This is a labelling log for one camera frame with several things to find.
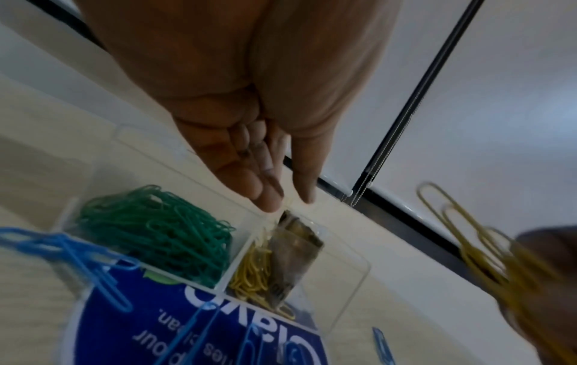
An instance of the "pile of green paper clips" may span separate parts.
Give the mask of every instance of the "pile of green paper clips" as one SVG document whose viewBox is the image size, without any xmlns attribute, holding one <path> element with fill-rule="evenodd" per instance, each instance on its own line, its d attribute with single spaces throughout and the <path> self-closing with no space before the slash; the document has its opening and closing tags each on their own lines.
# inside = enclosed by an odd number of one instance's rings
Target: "pile of green paper clips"
<svg viewBox="0 0 577 365">
<path fill-rule="evenodd" d="M 229 265 L 234 228 L 160 186 L 92 199 L 76 222 L 87 239 L 207 287 Z"/>
</svg>

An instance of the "clear plastic box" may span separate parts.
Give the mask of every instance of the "clear plastic box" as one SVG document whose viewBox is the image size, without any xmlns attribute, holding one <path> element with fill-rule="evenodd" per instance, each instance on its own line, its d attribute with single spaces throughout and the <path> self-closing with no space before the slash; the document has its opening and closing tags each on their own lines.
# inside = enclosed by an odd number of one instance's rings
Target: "clear plastic box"
<svg viewBox="0 0 577 365">
<path fill-rule="evenodd" d="M 161 186 L 236 228 L 232 232 L 230 265 L 214 288 L 216 292 L 225 292 L 250 245 L 262 236 L 263 230 L 275 229 L 276 222 L 272 216 L 242 206 L 193 179 L 195 168 L 205 169 L 197 159 L 184 146 L 159 143 L 142 130 L 121 128 L 94 164 L 90 181 L 81 194 L 70 200 L 53 230 L 86 238 L 82 237 L 75 220 L 87 201 L 144 185 Z M 293 213 L 312 228 L 324 242 L 324 247 L 286 302 L 313 319 L 311 323 L 310 319 L 300 321 L 297 318 L 297 323 L 328 335 L 370 271 L 370 264 L 326 227 L 315 224 L 299 212 Z M 151 269 L 166 275 L 157 268 Z"/>
</svg>

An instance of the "blue paper clip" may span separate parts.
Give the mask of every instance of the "blue paper clip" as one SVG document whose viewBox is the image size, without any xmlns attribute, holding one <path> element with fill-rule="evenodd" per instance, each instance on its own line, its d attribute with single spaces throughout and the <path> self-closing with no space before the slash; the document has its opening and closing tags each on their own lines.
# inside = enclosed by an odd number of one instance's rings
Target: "blue paper clip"
<svg viewBox="0 0 577 365">
<path fill-rule="evenodd" d="M 302 345 L 289 341 L 284 344 L 283 365 L 307 365 Z"/>
<path fill-rule="evenodd" d="M 132 257 L 74 240 L 62 233 L 49 235 L 16 227 L 0 228 L 0 245 L 47 260 L 65 261 L 86 277 L 118 311 L 128 313 L 133 310 L 132 303 L 116 288 L 116 279 L 106 270 L 138 269 L 140 262 Z M 130 265 L 119 265 L 117 262 L 120 260 Z"/>
<path fill-rule="evenodd" d="M 377 347 L 377 354 L 379 360 L 383 365 L 395 365 L 395 360 L 392 358 L 392 353 L 389 346 L 386 344 L 385 335 L 383 332 L 373 327 L 374 345 Z"/>
<path fill-rule="evenodd" d="M 158 359 L 156 359 L 156 361 L 154 362 L 154 365 L 161 365 L 166 360 L 166 358 L 174 351 L 176 346 L 179 345 L 179 343 L 182 341 L 182 339 L 187 335 L 187 333 L 189 333 L 191 331 L 192 327 L 196 324 L 199 313 L 201 313 L 203 310 L 211 310 L 211 309 L 215 309 L 215 314 L 213 314 L 213 316 L 210 318 L 209 323 L 206 325 L 206 327 L 204 327 L 203 332 L 198 337 L 198 339 L 195 342 L 194 346 L 192 347 L 190 353 L 186 356 L 186 358 L 182 362 L 183 365 L 187 364 L 187 361 L 188 361 L 188 363 L 191 364 L 192 360 L 196 356 L 202 342 L 204 341 L 206 335 L 208 334 L 209 329 L 212 326 L 212 323 L 215 321 L 216 317 L 218 316 L 218 313 L 220 313 L 220 311 L 221 311 L 221 308 L 213 302 L 206 302 L 203 305 L 201 305 L 201 307 L 188 320 L 186 325 L 184 325 L 184 327 L 179 331 L 179 333 L 176 335 L 174 340 L 171 341 L 171 343 L 168 345 L 168 347 L 162 353 L 162 355 Z"/>
<path fill-rule="evenodd" d="M 257 335 L 259 340 L 260 340 L 259 344 L 258 344 L 258 354 L 256 355 L 256 358 L 255 358 L 255 352 L 257 352 L 256 347 L 255 347 L 254 343 L 249 338 L 251 333 L 254 333 L 255 335 Z M 246 348 L 250 348 L 250 350 L 251 350 L 251 361 L 249 363 L 243 361 L 243 356 L 245 354 Z M 239 354 L 236 358 L 235 365 L 241 365 L 241 364 L 242 365 L 244 365 L 244 364 L 259 365 L 260 364 L 260 358 L 262 357 L 262 355 L 263 355 L 263 336 L 260 333 L 260 329 L 253 323 L 246 330 L 245 337 L 242 340 L 242 343 L 240 344 L 240 351 L 239 351 Z"/>
</svg>

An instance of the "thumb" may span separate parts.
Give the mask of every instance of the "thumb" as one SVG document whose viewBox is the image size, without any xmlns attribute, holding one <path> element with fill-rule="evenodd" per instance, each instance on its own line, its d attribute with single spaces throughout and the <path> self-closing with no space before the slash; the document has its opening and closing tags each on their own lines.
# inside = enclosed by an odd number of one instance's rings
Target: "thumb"
<svg viewBox="0 0 577 365">
<path fill-rule="evenodd" d="M 314 137 L 291 136 L 293 184 L 302 201 L 311 204 L 316 197 L 317 178 L 331 151 L 334 128 Z"/>
<path fill-rule="evenodd" d="M 525 308 L 555 338 L 577 347 L 577 283 L 551 283 L 524 299 Z"/>
</svg>

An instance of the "hand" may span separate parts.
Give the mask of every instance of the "hand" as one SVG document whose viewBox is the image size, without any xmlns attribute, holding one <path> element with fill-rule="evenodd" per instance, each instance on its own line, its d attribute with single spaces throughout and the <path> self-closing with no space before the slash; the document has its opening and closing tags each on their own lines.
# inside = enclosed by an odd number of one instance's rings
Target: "hand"
<svg viewBox="0 0 577 365">
<path fill-rule="evenodd" d="M 533 231 L 517 242 L 566 278 L 563 283 L 543 283 L 543 292 L 524 298 L 524 305 L 560 343 L 577 349 L 577 227 Z M 537 350 L 544 365 L 559 364 L 545 350 Z"/>
<path fill-rule="evenodd" d="M 126 73 L 230 189 L 277 210 L 287 134 L 314 201 L 337 122 L 379 60 L 400 0 L 76 0 Z"/>
</svg>

